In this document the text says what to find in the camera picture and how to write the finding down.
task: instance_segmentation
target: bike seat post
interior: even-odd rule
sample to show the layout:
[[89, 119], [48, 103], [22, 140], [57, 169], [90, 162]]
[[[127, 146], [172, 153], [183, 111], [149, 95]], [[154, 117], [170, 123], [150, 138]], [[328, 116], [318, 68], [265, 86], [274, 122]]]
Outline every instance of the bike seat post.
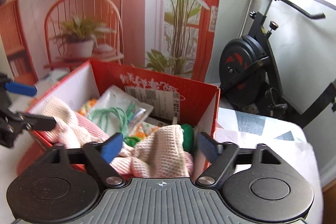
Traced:
[[264, 0], [264, 1], [262, 2], [262, 5], [261, 5], [261, 7], [260, 7], [259, 12], [260, 12], [261, 14], [263, 14], [264, 16], [267, 16], [267, 13], [268, 13], [268, 11], [269, 11], [269, 8], [271, 7], [272, 1], [273, 1], [273, 0]]

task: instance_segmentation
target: crosshair marking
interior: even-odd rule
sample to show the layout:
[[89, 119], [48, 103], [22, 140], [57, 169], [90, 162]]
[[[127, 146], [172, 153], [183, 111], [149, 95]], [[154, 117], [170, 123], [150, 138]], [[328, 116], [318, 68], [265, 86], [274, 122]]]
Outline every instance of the crosshair marking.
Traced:
[[157, 183], [158, 185], [160, 185], [161, 187], [164, 187], [164, 186], [166, 186], [167, 184], [169, 184], [169, 183], [167, 183], [167, 182], [165, 182], [165, 181], [160, 181], [159, 183]]

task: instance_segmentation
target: barcode label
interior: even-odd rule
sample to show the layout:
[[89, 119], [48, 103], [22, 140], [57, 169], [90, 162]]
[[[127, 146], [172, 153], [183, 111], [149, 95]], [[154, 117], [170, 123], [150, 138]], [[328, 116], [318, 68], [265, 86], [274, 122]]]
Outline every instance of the barcode label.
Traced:
[[146, 90], [146, 98], [156, 100], [155, 90]]
[[135, 98], [137, 98], [137, 92], [135, 91], [135, 89], [130, 89], [130, 92], [128, 93], [130, 96], [133, 96]]
[[173, 117], [180, 117], [180, 94], [165, 90], [152, 90], [125, 86], [127, 94], [137, 98], [139, 101], [152, 105], [152, 115], [163, 119], [173, 120]]

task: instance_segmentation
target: pink knitted cloth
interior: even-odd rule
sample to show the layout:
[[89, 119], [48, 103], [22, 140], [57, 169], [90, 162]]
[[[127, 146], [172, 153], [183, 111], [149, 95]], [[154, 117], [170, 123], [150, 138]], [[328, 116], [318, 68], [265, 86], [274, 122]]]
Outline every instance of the pink knitted cloth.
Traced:
[[124, 143], [111, 166], [121, 175], [138, 178], [189, 177], [193, 158], [183, 151], [181, 136], [179, 125], [159, 128], [134, 148]]
[[[57, 122], [52, 131], [40, 132], [51, 143], [64, 143], [66, 148], [80, 148], [86, 143], [104, 142], [109, 138], [93, 122], [71, 110], [56, 97], [44, 103], [40, 114], [52, 116]], [[111, 162], [111, 166], [120, 175], [140, 178], [188, 177], [193, 171], [193, 158], [183, 151], [182, 143], [181, 126], [162, 127], [134, 148], [123, 143], [119, 157]]]
[[86, 143], [104, 142], [109, 136], [84, 116], [56, 97], [49, 98], [43, 105], [41, 115], [52, 116], [57, 125], [52, 131], [40, 134], [51, 143], [64, 143], [66, 148], [80, 148]]

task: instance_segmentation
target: exercise bike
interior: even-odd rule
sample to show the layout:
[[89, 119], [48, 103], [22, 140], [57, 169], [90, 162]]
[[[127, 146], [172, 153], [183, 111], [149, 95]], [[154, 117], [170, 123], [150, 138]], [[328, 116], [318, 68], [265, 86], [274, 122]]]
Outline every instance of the exercise bike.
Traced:
[[[237, 110], [244, 111], [248, 106], [254, 105], [260, 115], [294, 122], [304, 128], [330, 103], [332, 110], [336, 111], [336, 80], [302, 115], [284, 100], [277, 64], [268, 40], [278, 25], [271, 21], [269, 31], [266, 32], [263, 28], [273, 1], [278, 0], [267, 0], [260, 11], [252, 11], [249, 16], [253, 19], [253, 24], [248, 34], [231, 40], [225, 46], [219, 62], [220, 89]], [[324, 13], [311, 15], [289, 0], [279, 1], [312, 20], [326, 18]]]

